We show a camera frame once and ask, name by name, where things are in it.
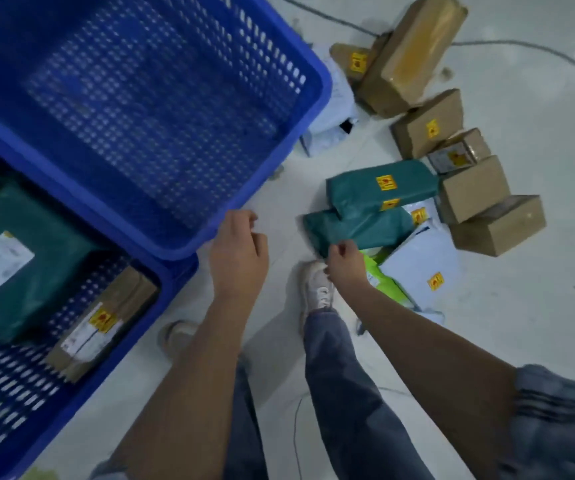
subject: forearm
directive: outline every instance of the forearm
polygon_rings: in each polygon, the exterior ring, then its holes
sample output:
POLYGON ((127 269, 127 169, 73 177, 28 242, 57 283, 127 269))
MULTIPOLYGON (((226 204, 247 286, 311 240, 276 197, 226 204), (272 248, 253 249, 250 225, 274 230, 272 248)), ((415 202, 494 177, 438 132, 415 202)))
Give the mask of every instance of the forearm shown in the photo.
POLYGON ((221 478, 236 362, 251 308, 235 299, 212 303, 112 456, 131 480, 221 478))
POLYGON ((496 478, 508 446, 515 368, 369 283, 343 298, 472 473, 496 478))

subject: leg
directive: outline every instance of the leg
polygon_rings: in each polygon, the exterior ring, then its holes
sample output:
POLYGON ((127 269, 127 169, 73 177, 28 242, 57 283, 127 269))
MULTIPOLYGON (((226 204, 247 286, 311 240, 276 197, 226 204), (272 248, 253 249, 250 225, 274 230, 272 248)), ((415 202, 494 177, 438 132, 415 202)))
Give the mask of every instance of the leg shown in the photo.
POLYGON ((340 480, 431 480, 401 420, 358 363, 320 269, 304 276, 305 377, 334 471, 340 480))
MULTIPOLYGON (((168 358, 174 358, 186 347, 197 326, 189 322, 172 322, 159 334, 159 344, 168 358)), ((261 434, 256 420, 247 373, 239 361, 236 367, 232 399, 232 429, 224 480, 268 480, 261 434)))

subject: brown cardboard box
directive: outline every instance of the brown cardboard box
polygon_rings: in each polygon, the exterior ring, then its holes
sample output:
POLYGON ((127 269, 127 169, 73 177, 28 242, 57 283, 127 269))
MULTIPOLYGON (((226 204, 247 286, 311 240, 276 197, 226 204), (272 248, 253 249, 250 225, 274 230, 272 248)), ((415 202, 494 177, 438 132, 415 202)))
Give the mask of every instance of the brown cardboard box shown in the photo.
POLYGON ((496 257, 546 225, 538 195, 511 195, 450 230, 458 249, 496 257))
POLYGON ((441 143, 427 159, 436 173, 442 175, 476 165, 490 155, 490 147, 485 143, 481 131, 474 128, 441 143))
POLYGON ((405 159, 424 157, 462 129, 463 105, 458 89, 439 94, 390 127, 405 159))
POLYGON ((345 73, 350 85, 360 82, 379 55, 385 42, 390 38, 390 33, 379 36, 371 48, 358 47, 357 45, 347 45, 345 43, 335 43, 330 47, 330 56, 339 64, 345 73))
POLYGON ((458 0, 416 0, 367 71, 356 96, 383 118, 408 111, 423 96, 467 9, 458 0))
POLYGON ((509 195, 505 172, 495 155, 478 165, 441 178, 438 213, 446 224, 459 224, 509 195))
POLYGON ((157 292, 143 274, 125 268, 65 332, 45 362, 77 382, 130 328, 157 292))

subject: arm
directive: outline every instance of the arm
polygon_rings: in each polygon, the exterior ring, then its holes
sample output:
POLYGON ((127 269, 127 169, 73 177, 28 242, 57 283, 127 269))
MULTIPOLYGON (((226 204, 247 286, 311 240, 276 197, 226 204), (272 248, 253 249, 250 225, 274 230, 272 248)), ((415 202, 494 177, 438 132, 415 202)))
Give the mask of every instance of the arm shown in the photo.
POLYGON ((509 450, 516 369, 373 288, 354 242, 330 247, 328 273, 474 476, 496 478, 509 450))
POLYGON ((268 271, 256 216, 228 212, 210 253, 215 297, 112 455, 130 480, 220 479, 226 461, 236 362, 245 324, 268 271))

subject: blue jeans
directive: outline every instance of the blue jeans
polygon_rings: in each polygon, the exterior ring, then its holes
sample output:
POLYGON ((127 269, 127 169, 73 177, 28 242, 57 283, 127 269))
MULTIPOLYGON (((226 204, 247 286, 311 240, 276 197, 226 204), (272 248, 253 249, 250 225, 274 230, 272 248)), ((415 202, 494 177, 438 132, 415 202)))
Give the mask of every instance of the blue jeans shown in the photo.
MULTIPOLYGON (((432 479, 401 420, 356 359, 346 324, 331 309, 305 322, 305 378, 321 437, 340 480, 432 479)), ((268 478, 252 394, 238 367, 224 478, 268 478)))

